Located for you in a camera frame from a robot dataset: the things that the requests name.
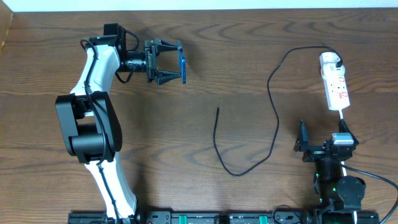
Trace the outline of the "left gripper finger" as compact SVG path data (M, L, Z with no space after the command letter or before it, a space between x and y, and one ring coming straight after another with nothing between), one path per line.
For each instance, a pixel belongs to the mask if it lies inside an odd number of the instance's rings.
M182 51L182 43L177 40L177 43L171 43L166 40L157 39L157 53L170 52L170 51Z
M181 78L181 74L177 72L170 72L166 70L156 70L155 71L155 81L158 85L163 85L173 79Z

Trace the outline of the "blue Galaxy smartphone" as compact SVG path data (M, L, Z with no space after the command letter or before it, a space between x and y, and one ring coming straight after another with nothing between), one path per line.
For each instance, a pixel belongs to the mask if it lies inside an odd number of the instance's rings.
M179 66L179 72L182 79L182 83L186 84L187 82L186 58L182 47L178 49L178 66Z

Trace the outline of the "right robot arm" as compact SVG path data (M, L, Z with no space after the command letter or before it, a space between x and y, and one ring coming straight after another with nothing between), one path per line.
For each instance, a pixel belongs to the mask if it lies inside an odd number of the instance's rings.
M329 140L312 146L304 121L299 122L294 151L303 153L303 162L315 164L313 186L320 196L320 204L304 212L304 223L354 223L353 213L361 210L366 184L359 177L346 175L342 165L353 156L359 141L343 119L338 126L339 131Z

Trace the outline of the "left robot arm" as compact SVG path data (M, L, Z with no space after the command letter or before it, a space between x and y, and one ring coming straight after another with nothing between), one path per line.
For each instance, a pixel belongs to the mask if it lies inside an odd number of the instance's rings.
M148 223L121 165L123 134L109 92L121 72L144 72L147 82L158 85L186 82L186 58L179 40L156 38L145 41L142 50L129 50L129 33L118 23L105 24L103 35L82 39L87 59L81 77L55 102L66 149L91 172L106 204L102 213L70 213L69 223Z

